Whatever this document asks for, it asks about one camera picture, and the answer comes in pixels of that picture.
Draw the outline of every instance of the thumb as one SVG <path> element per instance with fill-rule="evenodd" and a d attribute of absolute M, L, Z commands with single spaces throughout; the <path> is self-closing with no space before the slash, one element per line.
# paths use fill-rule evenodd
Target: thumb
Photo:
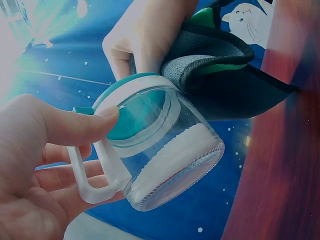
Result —
<path fill-rule="evenodd" d="M 91 116 L 55 108 L 28 94 L 15 98 L 3 111 L 6 114 L 1 112 L 0 120 L 6 119 L 6 127 L 19 130 L 40 148 L 46 143 L 83 146 L 97 142 L 106 137 L 119 117 L 116 106 Z"/>

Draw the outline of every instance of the hand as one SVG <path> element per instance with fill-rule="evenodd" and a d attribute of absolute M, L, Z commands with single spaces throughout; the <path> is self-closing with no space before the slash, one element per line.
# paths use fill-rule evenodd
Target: hand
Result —
<path fill-rule="evenodd" d="M 116 80 L 130 75 L 134 56 L 138 73 L 158 73 L 184 21 L 199 0 L 134 0 L 102 42 Z"/>
<path fill-rule="evenodd" d="M 65 146 L 80 146 L 82 157 L 88 157 L 91 143 L 105 138 L 118 116 L 117 107 L 87 116 L 56 109 L 31 95 L 0 110 L 0 239 L 63 239 L 68 224 L 95 206 L 80 198 L 71 165 L 35 168 L 69 163 Z M 93 187 L 108 184 L 98 160 L 84 166 Z M 123 197 L 118 192 L 107 202 Z"/>

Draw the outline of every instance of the white powder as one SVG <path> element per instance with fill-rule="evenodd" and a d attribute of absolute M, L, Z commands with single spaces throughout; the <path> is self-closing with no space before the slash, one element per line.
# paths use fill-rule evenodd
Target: white powder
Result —
<path fill-rule="evenodd" d="M 140 202 L 158 185 L 212 150 L 216 144 L 217 140 L 203 123 L 177 135 L 144 166 L 132 183 L 133 201 Z"/>

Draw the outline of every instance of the finger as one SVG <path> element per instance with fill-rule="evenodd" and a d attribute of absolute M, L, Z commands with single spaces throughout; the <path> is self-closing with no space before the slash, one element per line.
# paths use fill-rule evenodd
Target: finger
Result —
<path fill-rule="evenodd" d="M 90 160 L 83 163 L 86 177 L 103 175 L 104 171 L 99 160 Z M 34 172 L 37 187 L 47 192 L 69 188 L 76 184 L 74 171 L 71 165 L 54 166 Z"/>
<path fill-rule="evenodd" d="M 79 147 L 82 159 L 86 159 L 91 155 L 91 145 L 83 145 Z M 47 143 L 43 149 L 42 157 L 38 166 L 49 165 L 54 163 L 70 163 L 67 147 Z"/>
<path fill-rule="evenodd" d="M 104 175 L 91 177 L 88 179 L 88 182 L 94 188 L 102 188 L 108 185 L 108 182 Z M 105 203 L 113 203 L 124 198 L 122 192 L 117 192 L 110 200 L 97 204 L 90 204 L 82 200 L 82 198 L 79 195 L 77 186 L 53 191 L 50 194 L 64 209 L 68 218 L 68 223 L 70 223 L 79 214 L 83 213 L 88 209 Z"/>
<path fill-rule="evenodd" d="M 115 79 L 119 81 L 131 74 L 129 61 L 132 51 L 124 39 L 119 43 L 113 43 L 109 39 L 109 35 L 104 38 L 102 49 L 108 59 Z"/>
<path fill-rule="evenodd" d="M 137 73 L 159 73 L 164 55 L 154 55 L 149 43 L 136 47 L 133 51 Z"/>
<path fill-rule="evenodd" d="M 44 102 L 38 109 L 45 122 L 47 142 L 64 146 L 89 145 L 105 138 L 119 117 L 116 106 L 106 108 L 101 116 L 63 111 Z"/>

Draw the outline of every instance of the teal lid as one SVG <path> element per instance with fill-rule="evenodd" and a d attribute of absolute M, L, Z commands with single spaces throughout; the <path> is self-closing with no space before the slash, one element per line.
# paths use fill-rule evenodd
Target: teal lid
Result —
<path fill-rule="evenodd" d="M 138 73 L 128 76 L 105 90 L 100 97 L 93 104 L 92 108 L 89 107 L 74 107 L 73 111 L 81 114 L 93 115 L 98 106 L 116 89 L 122 85 L 146 76 L 159 76 L 156 73 Z M 149 91 L 147 93 L 128 96 L 133 98 L 125 102 L 125 106 L 119 109 L 119 120 L 115 127 L 109 132 L 107 138 L 109 140 L 125 140 L 129 139 L 143 129 L 149 127 L 155 120 L 155 111 L 159 111 L 165 102 L 164 91 Z"/>

